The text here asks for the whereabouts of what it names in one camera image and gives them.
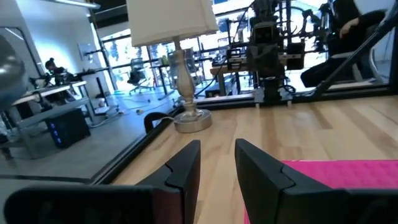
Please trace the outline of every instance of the table lamp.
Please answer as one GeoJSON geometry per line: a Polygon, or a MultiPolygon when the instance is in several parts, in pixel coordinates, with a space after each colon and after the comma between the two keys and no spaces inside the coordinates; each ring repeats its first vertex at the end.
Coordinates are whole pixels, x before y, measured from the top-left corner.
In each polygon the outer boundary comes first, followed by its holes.
{"type": "Polygon", "coordinates": [[[177,71],[177,90],[184,98],[185,108],[174,117],[176,130],[194,133],[210,127],[210,111],[198,110],[193,102],[195,86],[186,64],[192,51],[181,49],[180,40],[218,30],[211,0],[127,0],[126,3],[134,47],[174,41],[175,51],[169,54],[170,70],[177,71]]]}

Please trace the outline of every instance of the wooden table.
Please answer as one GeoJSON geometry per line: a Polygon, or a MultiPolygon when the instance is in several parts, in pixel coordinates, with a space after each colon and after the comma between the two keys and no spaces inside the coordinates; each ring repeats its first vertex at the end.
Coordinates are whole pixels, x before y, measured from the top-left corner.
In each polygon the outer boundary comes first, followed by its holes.
{"type": "Polygon", "coordinates": [[[180,134],[170,125],[126,167],[115,185],[131,185],[201,140],[196,223],[243,224],[234,140],[244,138],[280,160],[397,159],[398,97],[213,111],[214,124],[180,134]]]}

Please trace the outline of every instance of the silver lamp stand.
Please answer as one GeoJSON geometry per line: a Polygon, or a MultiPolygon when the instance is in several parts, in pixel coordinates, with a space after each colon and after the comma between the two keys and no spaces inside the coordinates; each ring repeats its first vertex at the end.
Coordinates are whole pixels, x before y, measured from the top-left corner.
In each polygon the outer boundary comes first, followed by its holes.
{"type": "Polygon", "coordinates": [[[183,113],[174,117],[175,129],[180,133],[194,133],[213,124],[208,110],[198,110],[193,102],[195,86],[187,68],[186,58],[193,57],[192,49],[181,49],[180,38],[173,38],[175,51],[169,54],[170,73],[177,76],[177,91],[184,99],[183,113]]]}

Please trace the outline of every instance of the lamp base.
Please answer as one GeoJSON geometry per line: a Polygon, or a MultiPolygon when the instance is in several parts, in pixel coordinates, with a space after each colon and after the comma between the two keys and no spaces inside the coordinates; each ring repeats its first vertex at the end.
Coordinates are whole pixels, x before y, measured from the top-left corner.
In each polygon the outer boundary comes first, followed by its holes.
{"type": "Polygon", "coordinates": [[[187,121],[183,118],[184,113],[178,114],[174,117],[175,129],[180,133],[195,133],[213,124],[211,113],[208,110],[201,110],[201,115],[194,121],[187,121]]]}

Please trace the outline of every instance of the person's arm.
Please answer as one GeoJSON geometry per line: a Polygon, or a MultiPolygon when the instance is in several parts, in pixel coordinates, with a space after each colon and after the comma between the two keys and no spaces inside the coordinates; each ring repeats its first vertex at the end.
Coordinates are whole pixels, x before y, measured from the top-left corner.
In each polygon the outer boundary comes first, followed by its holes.
{"type": "Polygon", "coordinates": [[[358,17],[358,27],[368,28],[379,24],[386,16],[385,10],[368,12],[358,17]]]}
{"type": "Polygon", "coordinates": [[[340,38],[343,38],[343,36],[346,35],[352,27],[367,29],[368,27],[379,24],[384,19],[385,15],[385,10],[376,10],[363,14],[362,16],[347,22],[340,30],[340,38]]]}

